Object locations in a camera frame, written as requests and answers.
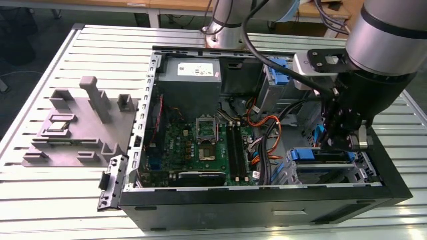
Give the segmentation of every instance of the aluminum workbench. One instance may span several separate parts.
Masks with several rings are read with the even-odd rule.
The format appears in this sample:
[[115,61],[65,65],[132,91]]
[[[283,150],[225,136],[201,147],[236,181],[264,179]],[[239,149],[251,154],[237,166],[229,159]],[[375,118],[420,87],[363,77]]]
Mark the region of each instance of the aluminum workbench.
[[[251,34],[249,38],[259,50],[275,52],[346,45],[344,40],[314,37]],[[426,239],[427,118],[407,92],[375,118],[374,128],[414,198],[339,225],[141,232],[123,211],[97,213],[104,168],[23,167],[55,88],[84,95],[80,78],[96,76],[108,97],[140,98],[153,45],[201,48],[204,37],[192,30],[92,25],[71,31],[0,143],[0,239]]]

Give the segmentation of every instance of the robotic arm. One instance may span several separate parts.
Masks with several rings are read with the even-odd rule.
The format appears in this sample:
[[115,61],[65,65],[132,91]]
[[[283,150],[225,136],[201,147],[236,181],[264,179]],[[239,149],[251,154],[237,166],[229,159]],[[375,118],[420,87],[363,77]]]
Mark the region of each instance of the robotic arm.
[[[391,106],[427,58],[426,10],[424,0],[367,0],[346,50],[308,51],[312,68],[338,73],[338,96],[323,109],[322,148],[370,147],[374,118]],[[328,56],[339,58],[338,64],[327,63]]]
[[[268,21],[276,21],[295,9],[292,1],[259,2],[217,1],[217,13],[204,29],[211,33],[205,39],[208,47],[244,47],[241,22],[257,5],[264,4],[253,17]],[[324,132],[318,145],[323,149],[356,151],[370,147],[367,129],[374,118],[391,106],[427,58],[426,10],[426,0],[367,0],[346,49],[314,49],[296,54],[304,56],[295,57],[294,61],[300,62],[294,65],[308,64],[318,74],[336,74],[334,97],[324,97],[322,104]],[[295,78],[302,72],[283,74]]]

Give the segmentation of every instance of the green circuit board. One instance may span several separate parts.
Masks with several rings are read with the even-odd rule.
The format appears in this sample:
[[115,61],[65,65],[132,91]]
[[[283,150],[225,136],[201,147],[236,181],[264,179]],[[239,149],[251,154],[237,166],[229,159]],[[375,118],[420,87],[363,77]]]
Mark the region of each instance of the green circuit board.
[[[217,142],[215,144],[209,142],[197,143],[196,130],[195,123],[173,123],[167,126],[161,167],[147,176],[151,178],[149,181],[157,187],[167,187],[168,173],[185,171],[221,172],[227,174],[227,186],[253,186],[255,182],[251,178],[252,173],[249,172],[248,161],[245,161],[248,181],[241,179],[236,182],[235,179],[231,179],[227,126],[224,124],[216,126]],[[207,135],[213,135],[212,126],[200,126],[200,130]],[[244,139],[243,142],[247,143],[245,140],[252,137],[252,129],[240,127],[240,133]]]

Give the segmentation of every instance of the ram slot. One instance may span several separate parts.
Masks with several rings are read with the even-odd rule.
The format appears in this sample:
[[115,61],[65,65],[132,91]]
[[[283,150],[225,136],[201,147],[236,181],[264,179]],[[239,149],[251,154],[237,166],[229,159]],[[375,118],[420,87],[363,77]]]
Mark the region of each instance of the ram slot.
[[237,160],[237,169],[239,169],[239,177],[240,179],[245,179],[247,177],[247,160],[244,156],[244,149],[243,149],[243,138],[240,133],[240,127],[233,127],[233,145],[235,145],[235,152],[236,152],[236,160]]
[[228,146],[228,163],[229,163],[229,176],[233,180],[239,176],[237,168],[237,155],[235,149],[235,133],[233,126],[227,126],[227,146]]
[[239,126],[227,127],[227,144],[231,178],[239,177],[243,180],[247,176],[247,164]]

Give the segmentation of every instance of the red wire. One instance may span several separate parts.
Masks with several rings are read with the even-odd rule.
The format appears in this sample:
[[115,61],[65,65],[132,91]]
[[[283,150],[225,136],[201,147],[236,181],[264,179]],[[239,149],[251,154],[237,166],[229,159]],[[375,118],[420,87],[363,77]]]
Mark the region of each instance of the red wire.
[[149,145],[153,143],[155,137],[156,137],[156,133],[157,133],[157,128],[159,128],[159,124],[160,124],[160,118],[161,118],[161,112],[163,112],[163,95],[160,96],[160,111],[159,111],[159,115],[157,115],[157,120],[155,122],[155,129],[153,129],[153,135],[149,141]]

